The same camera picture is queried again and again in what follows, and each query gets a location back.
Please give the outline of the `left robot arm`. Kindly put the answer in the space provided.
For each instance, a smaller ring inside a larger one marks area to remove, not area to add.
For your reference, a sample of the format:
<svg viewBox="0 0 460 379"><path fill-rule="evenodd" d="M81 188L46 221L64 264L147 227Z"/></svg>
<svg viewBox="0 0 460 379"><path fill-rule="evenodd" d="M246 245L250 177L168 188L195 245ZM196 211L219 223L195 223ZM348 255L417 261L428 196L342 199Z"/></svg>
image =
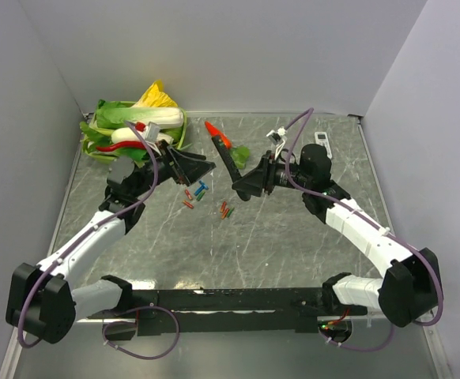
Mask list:
<svg viewBox="0 0 460 379"><path fill-rule="evenodd" d="M119 157L107 176L104 201L91 220L60 249L35 265L23 263L13 272L6 307L6 322L17 328L22 347L25 333L39 341L57 343L75 321L109 311L125 317L133 308L131 283L103 276L92 285L75 283L111 245L138 223L145 200L169 179L190 186L212 171L216 164L204 155L180 152L166 142L158 154L139 167L129 157Z"/></svg>

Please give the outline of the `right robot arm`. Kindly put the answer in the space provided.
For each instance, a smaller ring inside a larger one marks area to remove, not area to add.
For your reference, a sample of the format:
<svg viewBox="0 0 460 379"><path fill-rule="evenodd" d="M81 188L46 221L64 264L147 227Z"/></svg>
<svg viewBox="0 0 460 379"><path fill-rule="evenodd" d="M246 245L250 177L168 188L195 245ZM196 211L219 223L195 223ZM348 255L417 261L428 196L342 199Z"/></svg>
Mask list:
<svg viewBox="0 0 460 379"><path fill-rule="evenodd" d="M325 147L306 144L300 158L293 161L268 151L255 169L241 175L221 138L215 136L212 142L242 200L270 194L275 187L302 187L306 209L343 235L377 269L378 279L350 273L328 279L322 285L322 305L328 313L336 315L348 306L361 306L382 312L393 325L403 328L438 307L443 290L436 255L427 248L412 253L372 220L332 180L332 162Z"/></svg>

